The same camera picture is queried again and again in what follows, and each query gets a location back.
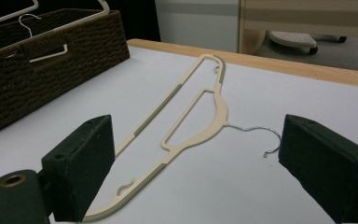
wall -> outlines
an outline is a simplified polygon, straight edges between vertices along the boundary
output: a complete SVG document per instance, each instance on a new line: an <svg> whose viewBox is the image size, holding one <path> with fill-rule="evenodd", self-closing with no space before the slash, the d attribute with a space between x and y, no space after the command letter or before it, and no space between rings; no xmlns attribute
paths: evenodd
<svg viewBox="0 0 358 224"><path fill-rule="evenodd" d="M238 51L239 0L156 0L161 41Z"/></svg>

cream hanger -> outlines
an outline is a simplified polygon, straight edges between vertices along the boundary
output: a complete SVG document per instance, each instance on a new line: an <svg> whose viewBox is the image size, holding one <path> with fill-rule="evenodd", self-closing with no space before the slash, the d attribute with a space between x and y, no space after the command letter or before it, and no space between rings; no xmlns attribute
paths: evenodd
<svg viewBox="0 0 358 224"><path fill-rule="evenodd" d="M91 20L97 19L97 18L99 18L99 17L101 17L101 16L104 16L104 15L109 14L109 12L110 12L110 7L109 7L109 5L107 4L106 0L98 0L98 2L99 2L99 3L101 4L101 6L103 7L103 11L102 11L102 12L99 12L99 13L96 13L96 14L93 14L93 15L90 15L90 16L88 16L88 17L86 17L86 18L83 18L83 19L80 19L80 20L77 20L77 21L70 22L70 23L68 23L68 24L65 24L65 25L63 25L63 26L54 28L53 30L44 32L44 33L39 34L39 35L32 35L31 29L30 29L29 27L27 27L26 25L24 25L24 24L21 22L21 18L22 18L22 16L25 16L25 15L34 16L34 17L37 18L37 19L42 19L42 18L36 17L35 15L32 15L32 14L24 14L24 15L21 15L21 16L19 17L19 22L20 22L20 24L21 24L23 27L25 27L25 28L27 28L27 29L29 30L29 32L30 32L30 38L37 37L37 36L41 36L41 35L45 35L45 34L49 34L49 33L51 33L51 32L57 32L57 31L60 31L60 30L62 30L62 29L69 28L69 27L72 27L72 26L74 26L74 25L77 25L77 24L79 24L79 23L82 23L82 22L85 22L85 21L91 21ZM24 40L18 42L17 44L23 43L24 41L27 41L27 39L24 39ZM40 58L32 59L32 60L30 60L30 63L42 61L42 60L45 60L45 59L48 59L48 58L57 57L57 56L60 56L60 55L63 55L63 54L65 54L65 53L67 53L67 52L68 52L68 45L67 45L67 44L64 44L64 45L62 45L62 47L63 47L63 51L58 52L58 53L54 53L54 54L50 54L50 55L47 55L47 56L43 56L43 57L40 57Z"/></svg>
<svg viewBox="0 0 358 224"><path fill-rule="evenodd" d="M35 10L39 7L39 3L37 2L37 0L33 0L34 2L34 5L31 6L31 7L27 7L23 10L20 10L20 11L17 11L17 12L13 12L11 14L8 14L6 16L3 16L3 17L0 17L0 21L5 21L5 20L8 20L8 19L11 19L11 18L14 18L14 17L18 17L24 13L27 13L29 11L32 11L32 10Z"/></svg>
<svg viewBox="0 0 358 224"><path fill-rule="evenodd" d="M224 101L223 97L220 94L224 75L226 71L226 64L218 56L210 55L210 54L204 54L201 55L197 61L191 66L191 68L187 71L187 73L179 80L179 83L176 85L176 87L168 94L168 96L165 98L165 100L155 109L154 112L143 122L141 125L136 129L136 131L132 134L130 134L117 148L117 155L125 149L125 147L137 136L142 129L147 126L147 124L159 113L159 111L164 107L168 101L172 99L172 96L175 95L178 90L183 86L183 84L188 80L188 78L194 73L196 68L202 63L203 60L210 59L216 61L219 65L218 68L216 67L217 75L217 81L213 89L204 89L200 91L200 93L194 98L194 100L190 103L190 105L186 108L184 113L181 115L179 120L177 120L173 126L170 128L170 130L167 132L167 134L164 136L164 138L161 141L161 146L165 150L168 150L169 153L166 155L162 160L160 160L146 175L144 175L140 180L137 182L131 181L130 184L121 186L117 189L114 198L112 202L100 209L97 210L91 210L88 211L88 213L85 215L83 222L93 222L98 221L101 219L104 219L106 217L109 217L113 215L115 212L120 210L123 206L125 206L137 193L139 193L150 181L152 181L173 159L175 159L182 151L189 147L193 147L195 145L201 144L203 142L208 141L215 135L217 135L224 127L232 127L236 129L240 129L242 131L251 131L255 129L265 129L268 131L274 132L281 140L280 135L271 130L267 127L253 127L250 129L242 129L237 126L231 125L227 122L228 118L228 108L227 104ZM190 110L194 107L194 105L197 103L197 101L200 99L202 94L204 93L212 93L213 99L216 105L216 113L213 118L213 121L210 123L210 125L204 129L202 132L194 135L193 137L189 138L188 140L185 140L183 143L181 143L179 146L174 147L167 144L170 137L173 135L173 133L176 131L178 126L182 123L182 121L185 119L185 117L188 115ZM267 157L267 154L276 152L279 149L277 147L274 150L266 151L264 154L264 157Z"/></svg>

hanger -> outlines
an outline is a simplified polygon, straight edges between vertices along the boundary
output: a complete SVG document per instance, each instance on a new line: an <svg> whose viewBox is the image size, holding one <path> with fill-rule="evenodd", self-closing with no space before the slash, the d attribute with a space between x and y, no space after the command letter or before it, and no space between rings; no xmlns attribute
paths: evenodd
<svg viewBox="0 0 358 224"><path fill-rule="evenodd" d="M11 19L11 18L13 18L13 17L18 17L18 16L20 16L20 15L22 15L22 14L24 14L24 13L27 13L27 12L30 12L30 11L32 11L32 10L37 9L37 8L39 7L39 3L37 2L37 0L33 0L33 2L34 2L34 5L31 6L31 7L27 7L27 8L25 8L25 9L23 9L23 10L20 10L20 11L17 11L17 12L13 12L13 13L8 14L8 15L6 15L6 16L0 17L0 22L1 22L1 21L5 21L5 20L8 20L8 19Z"/></svg>
<svg viewBox="0 0 358 224"><path fill-rule="evenodd" d="M263 127L263 126L256 126L249 129L243 129L238 126L232 125L228 123L228 107L220 94L222 89L222 84L226 72L226 64L222 58L219 56L211 55L211 54L204 54L201 55L197 61L191 66L191 68L186 72L186 74L179 80L176 87L168 94L168 96L163 100L163 102L151 113L151 115L141 123L141 125L136 129L136 131L130 134L124 141L117 147L117 155L124 150L124 148L142 131L142 129L147 126L147 124L159 113L159 111L164 107L168 101L172 99L172 97L180 90L180 88L185 84L188 78L195 72L197 67L202 63L202 61L209 59L216 61L218 66L215 67L215 72L217 72L217 79L213 89L204 89L199 92L199 94L193 99L190 105L185 109L182 113L181 117L173 124L173 126L168 130L167 134L161 140L161 147L169 153L161 159L148 173L146 173L141 179L137 182L131 181L129 184L121 186L117 189L112 202L103 208L88 211L85 215L83 222L93 222L97 220L104 219L113 215L115 212L120 210L123 206L125 206L136 194L138 194L148 183L150 183L164 168L175 159L182 151L189 147L193 147L208 141L209 139L213 138L217 135L224 127L231 127L242 131L252 131L256 129L264 129L275 133L281 141L281 136L274 130ZM179 146L170 146L168 145L168 140L200 99L200 97L204 93L212 93L213 100L216 105L216 113L213 118L213 121L209 124L207 128L205 128L202 132L192 136L191 138L182 142ZM266 158L268 154L274 153L279 150L280 147L277 147L273 150L266 151L264 153L264 157Z"/></svg>
<svg viewBox="0 0 358 224"><path fill-rule="evenodd" d="M97 19L97 18L99 18L99 17L101 17L101 16L104 16L104 15L109 14L109 12L110 12L110 7L109 7L109 5L107 4L106 0L98 0L98 2L99 2L99 3L101 4L101 6L103 7L103 11L102 11L102 12L99 12L99 13L96 13L96 14L93 14L93 15L90 15L90 16L88 16L88 17L86 17L86 18L83 18L83 19L80 19L80 20L77 20L77 21L70 22L70 23L68 23L68 24L65 24L65 25L63 25L63 26L54 28L53 30L44 32L44 33L39 34L39 35L32 35L31 29L30 29L29 27L27 27L26 25L24 25L24 24L21 22L21 18L22 18L23 16L25 16L25 15L30 15L30 16L33 16L33 17L35 17L35 18L37 18L37 19L42 19L42 18L36 17L35 15L32 15L32 14L24 14L24 15L21 15L21 16L19 17L19 22L20 22L20 24L21 24L22 26L24 26L25 28L27 28L27 29L29 30L29 32L30 32L30 38L34 38L34 37L41 36L41 35L45 35L45 34L49 34L49 33L52 33L52 32L57 32L57 31L60 31L60 30L62 30L62 29L65 29L65 28L69 28L69 27L78 25L79 23L86 22L86 21L91 21L91 20ZM20 42L17 42L16 44L23 43L24 41L27 41L27 40L28 40L28 39L24 39L24 40L22 40L22 41L20 41ZM47 59L47 58L52 58L52 57L60 56L60 55L63 55L63 54L65 54L65 53L67 53L67 52L68 52L68 45L67 45L67 44L64 44L64 45L62 45L62 47L63 47L63 51L58 52L58 53L54 53L54 54L50 54L50 55L47 55L47 56L43 56L43 57L40 57L40 58L32 59L32 60L30 60L30 63L42 61L42 60L45 60L45 59ZM7 58L13 57L15 54L16 54L16 52L13 53L13 54L11 54L11 55L9 55L9 56L7 56Z"/></svg>

plastic hanger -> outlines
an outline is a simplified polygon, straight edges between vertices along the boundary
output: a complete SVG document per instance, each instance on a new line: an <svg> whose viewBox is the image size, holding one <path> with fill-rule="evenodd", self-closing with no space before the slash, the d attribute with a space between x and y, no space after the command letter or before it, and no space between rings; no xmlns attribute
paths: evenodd
<svg viewBox="0 0 358 224"><path fill-rule="evenodd" d="M18 17L18 16L20 16L20 15L22 15L22 14L24 14L24 13L27 13L27 12L30 12L30 11L32 11L32 10L37 9L37 8L39 7L39 3L37 2L37 0L33 0L33 2L34 2L34 5L31 6L31 7L27 7L27 8L25 8L25 9L23 9L23 10L20 10L20 11L17 11L17 12L13 12L13 13L8 14L8 15L6 15L6 16L0 17L0 22L1 22L1 21L5 21L5 20L8 20L8 19L11 19L11 18L14 18L14 17Z"/></svg>
<svg viewBox="0 0 358 224"><path fill-rule="evenodd" d="M122 207L124 207L136 194L138 194L148 183L150 183L173 159L175 159L182 151L189 147L193 147L195 145L204 143L208 141L209 139L213 138L215 135L217 135L224 127L232 127L238 130L242 131L251 131L256 129L264 129L271 131L275 133L279 139L281 140L281 136L273 131L270 128L267 127L252 127L249 129L243 129L239 128L235 125L229 124L227 121L228 118L228 108L227 104L224 101L223 97L220 94L225 71L226 71L226 64L218 56L210 55L210 54L204 54L201 55L197 61L191 66L191 68L186 72L186 74L179 80L179 83L176 85L176 87L168 94L168 96L165 98L165 100L155 109L154 112L143 122L141 125L137 128L137 130L130 134L122 144L120 144L117 147L117 155L125 149L125 147L139 134L139 131L142 131L142 129L147 126L147 124L157 115L157 113L164 107L168 101L172 99L172 97L179 91L179 89L183 86L183 84L188 80L188 78L194 73L196 68L202 63L203 60L214 60L218 63L218 66L215 68L215 71L217 74L217 80L215 83L215 86L213 89L204 89L199 92L199 94L194 98L194 100L190 103L190 105L186 108L184 113L181 115L181 117L173 124L173 126L168 130L167 134L164 136L164 138L161 141L161 146L165 150L168 150L169 153L166 155L162 160L160 160L148 173L146 173L141 179L139 179L137 182L131 181L129 184L121 186L117 189L115 196L112 200L112 202L103 208L88 211L86 216L83 219L83 222L93 222L98 221L101 219L104 219L106 217L109 217L113 215L115 212L120 210ZM200 99L202 94L204 93L212 93L213 94L213 100L216 105L216 113L214 115L213 121L209 124L209 126L204 129L202 132L192 136L191 138L185 140L183 143L181 143L179 146L174 147L168 145L168 140L173 135L173 133L176 131L176 129L179 127L179 125L182 123L182 121L185 119L185 117L188 115L188 113L191 111L191 109L194 107L194 105L197 103L197 101ZM267 157L267 154L274 153L279 149L277 147L274 150L269 150L264 153L264 157Z"/></svg>

white hanger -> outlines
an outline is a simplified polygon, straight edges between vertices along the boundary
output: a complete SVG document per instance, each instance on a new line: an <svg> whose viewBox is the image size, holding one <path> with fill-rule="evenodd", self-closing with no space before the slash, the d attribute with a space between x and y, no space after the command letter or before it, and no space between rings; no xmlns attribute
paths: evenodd
<svg viewBox="0 0 358 224"><path fill-rule="evenodd" d="M22 15L22 14L24 14L24 13L27 13L27 12L29 12L29 11L32 11L32 10L37 9L37 8L39 7L39 3L37 2L37 0L33 0L33 2L34 2L34 5L33 5L33 6L27 7L27 8L25 8L25 9L23 9L23 10L20 10L20 11L17 11L17 12L13 12L13 13L8 14L8 15L6 15L6 16L0 17L0 21L5 21L5 20L11 19L11 18L13 18L13 17L18 17L18 16L20 16L20 15Z"/></svg>
<svg viewBox="0 0 358 224"><path fill-rule="evenodd" d="M146 173L142 178L138 181L131 181L129 184L121 186L117 189L113 200L110 204L96 210L88 211L85 217L83 218L83 222L94 222L106 217L113 215L115 212L120 210L123 206L125 206L136 194L138 194L150 181L152 181L164 168L175 159L182 151L189 147L193 147L204 143L215 135L217 135L224 127L231 127L241 131L252 131L256 129L264 129L270 132L275 133L279 139L281 140L280 135L268 128L268 127L252 127L249 129L243 129L228 123L228 107L221 96L221 89L223 85L223 79L226 72L226 63L225 61L216 55L211 54L203 54L201 55L197 61L190 67L190 69L182 76L182 78L177 83L176 87L168 94L165 100L150 114L150 116L141 123L140 126L136 129L135 132L131 133L117 148L116 148L116 156L124 150L129 143L142 131L142 129L147 126L147 124L159 113L159 111L164 107L172 97L179 91L179 89L185 84L185 82L189 79L189 77L195 72L197 67L204 60L212 60L218 63L218 66L215 67L215 71L217 73L216 82L213 89L203 89L199 92L199 94L194 98L194 100L190 103L190 105L185 109L184 113L181 117L173 124L173 126L168 130L167 134L161 140L161 147L169 153L162 158L148 173ZM214 115L213 121L210 125L205 128L202 132L190 137L189 139L182 142L179 146L170 146L168 145L168 140L171 138L172 134L176 131L178 126L182 123L185 117L188 115L190 110L194 107L197 101L200 99L202 94L204 93L212 93L213 100L216 106L216 113ZM269 150L264 153L264 157L267 157L268 154L276 152L280 147L275 148L274 150Z"/></svg>
<svg viewBox="0 0 358 224"><path fill-rule="evenodd" d="M51 33L51 32L57 32L57 31L60 31L60 30L62 30L62 29L65 29L65 28L68 28L68 27L77 25L77 24L79 24L79 23L82 23L82 22L85 22L85 21L91 21L91 20L94 20L94 19L99 18L99 17L101 17L101 16L104 16L104 15L109 14L110 8L109 8L109 5L106 3L106 1L105 1L105 0L98 0L98 2L99 2L99 3L101 4L101 6L103 7L103 11L102 11L102 12L93 14L93 15L91 15L91 16L88 16L88 17L86 17L86 18L80 19L80 20L78 20L78 21L73 21L73 22L71 22L71 23L68 23L68 24L65 24L65 25L63 25L63 26L57 27L57 28L55 28L55 29L53 29L53 30L44 32L43 34L40 34L40 35L45 35L45 34ZM30 31L31 38L33 38L34 36L32 36L31 30L30 30L27 26L25 26L25 25L23 25L23 24L21 23L21 18L19 18L19 21L20 21L20 24L21 24L22 26L24 26L25 28L27 28L27 29ZM50 54L50 55L47 55L47 56L43 56L43 57L40 57L40 58L32 59L32 60L30 60L30 63L42 61L42 60L45 60L45 59L48 59L48 58L57 57L57 56L60 56L60 55L65 54L65 53L67 53L67 52L68 52L68 45L67 45L67 44L64 44L64 45L63 45L63 51L58 52L58 53L54 53L54 54Z"/></svg>

